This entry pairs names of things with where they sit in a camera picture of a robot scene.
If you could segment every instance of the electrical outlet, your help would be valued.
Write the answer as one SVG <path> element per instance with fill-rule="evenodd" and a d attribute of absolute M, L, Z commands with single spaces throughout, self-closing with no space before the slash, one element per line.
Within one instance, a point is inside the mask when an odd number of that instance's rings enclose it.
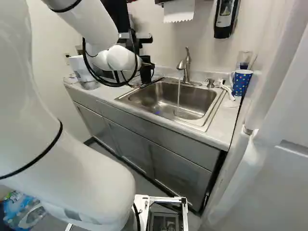
<path fill-rule="evenodd" d="M 69 57 L 71 57 L 70 53 L 64 53 L 63 55 L 64 55 L 64 58 L 65 58 L 66 65 L 69 66 L 70 65 Z"/>

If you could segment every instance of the paper towel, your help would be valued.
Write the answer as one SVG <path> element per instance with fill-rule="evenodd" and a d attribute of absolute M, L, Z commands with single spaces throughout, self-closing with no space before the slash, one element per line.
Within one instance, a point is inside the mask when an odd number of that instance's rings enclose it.
<path fill-rule="evenodd" d="M 173 0 L 164 3 L 164 23 L 193 19 L 195 0 Z"/>

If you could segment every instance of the floor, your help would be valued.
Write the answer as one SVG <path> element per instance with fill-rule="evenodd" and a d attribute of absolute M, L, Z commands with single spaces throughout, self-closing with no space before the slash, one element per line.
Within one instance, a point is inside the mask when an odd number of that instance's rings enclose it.
<path fill-rule="evenodd" d="M 99 144 L 93 143 L 90 145 L 94 150 L 106 155 L 113 160 L 125 165 L 123 162 L 116 159 L 111 153 L 102 148 Z M 163 191 L 159 188 L 155 187 L 152 183 L 150 183 L 147 179 L 145 179 L 142 175 L 137 173 L 135 170 L 131 169 L 129 166 L 125 165 L 132 173 L 136 181 L 136 193 L 137 194 L 145 194 L 150 196 L 167 196 Z M 200 218 L 195 214 L 189 212 L 188 214 L 188 225 L 189 231 L 197 231 L 200 224 Z M 37 224 L 32 231 L 64 231 L 67 226 L 67 223 L 58 220 L 50 215 L 47 215 L 39 224 Z M 74 227 L 73 231 L 84 231 L 79 227 Z"/>

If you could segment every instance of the faucet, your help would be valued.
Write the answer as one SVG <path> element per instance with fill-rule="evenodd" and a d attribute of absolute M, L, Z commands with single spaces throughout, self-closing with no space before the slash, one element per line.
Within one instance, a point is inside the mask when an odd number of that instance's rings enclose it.
<path fill-rule="evenodd" d="M 207 88 L 214 88 L 215 87 L 215 85 L 214 85 L 215 81 L 213 79 L 207 78 L 205 81 L 208 82 L 208 84 L 206 86 Z"/>
<path fill-rule="evenodd" d="M 201 86 L 202 85 L 201 83 L 191 82 L 189 80 L 190 66 L 191 66 L 192 59 L 191 59 L 188 47 L 185 47 L 185 49 L 186 49 L 186 52 L 187 52 L 186 58 L 181 60 L 178 64 L 178 66 L 177 66 L 178 70 L 184 70 L 184 78 L 183 78 L 183 81 L 181 83 Z"/>

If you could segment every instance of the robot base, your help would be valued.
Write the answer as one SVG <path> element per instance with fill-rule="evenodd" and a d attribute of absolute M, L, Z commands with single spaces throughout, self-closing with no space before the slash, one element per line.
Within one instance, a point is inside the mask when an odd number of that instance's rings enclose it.
<path fill-rule="evenodd" d="M 139 212 L 141 231 L 188 231 L 188 205 L 185 197 L 152 197 L 147 195 L 135 195 L 134 201 Z M 168 208 L 173 213 L 160 213 L 151 211 L 151 206 L 158 204 Z M 68 224 L 65 231 L 71 231 L 72 224 Z M 136 217 L 132 208 L 122 231 L 137 231 Z"/>

